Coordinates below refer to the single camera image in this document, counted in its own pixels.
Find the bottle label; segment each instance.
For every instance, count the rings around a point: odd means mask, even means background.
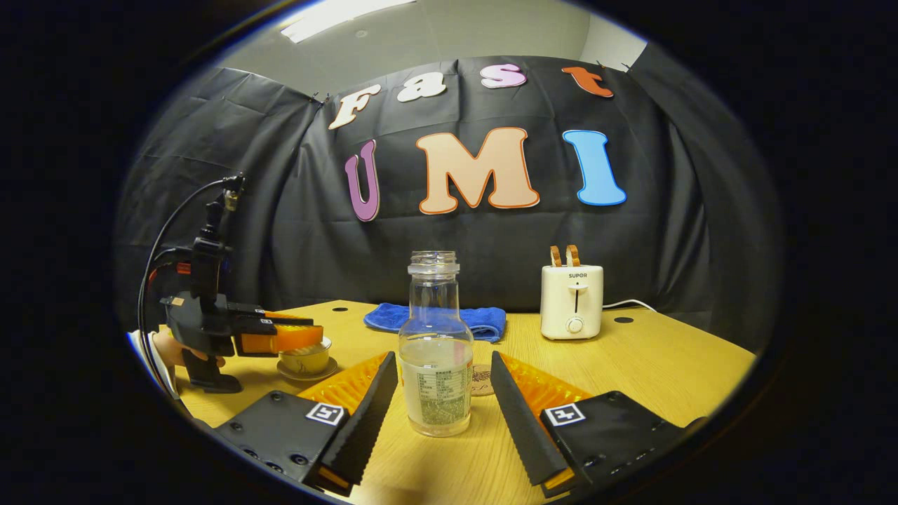
[[[472,361],[454,368],[424,368],[400,359],[405,404],[418,424],[445,425],[471,410]]]

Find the power cord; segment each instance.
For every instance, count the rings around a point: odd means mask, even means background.
[[[622,306],[624,304],[640,304],[641,306],[644,306],[645,308],[647,308],[648,310],[650,310],[652,312],[658,312],[654,308],[640,302],[639,300],[624,300],[622,302],[615,302],[613,304],[608,304],[607,306],[602,306],[602,308],[609,308],[609,307],[613,307],[613,306]]]

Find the glass bottle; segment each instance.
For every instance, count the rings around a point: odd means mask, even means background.
[[[409,320],[399,330],[399,363],[412,429],[450,437],[471,422],[474,335],[459,316],[454,251],[415,251]]]

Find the ceiling light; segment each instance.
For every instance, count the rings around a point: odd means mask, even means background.
[[[287,18],[289,25],[281,33],[298,44],[316,33],[358,16],[414,2],[415,0],[323,0]]]

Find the bottle neck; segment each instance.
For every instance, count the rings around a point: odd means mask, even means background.
[[[458,281],[454,274],[412,275],[409,318],[428,321],[437,317],[459,319]]]

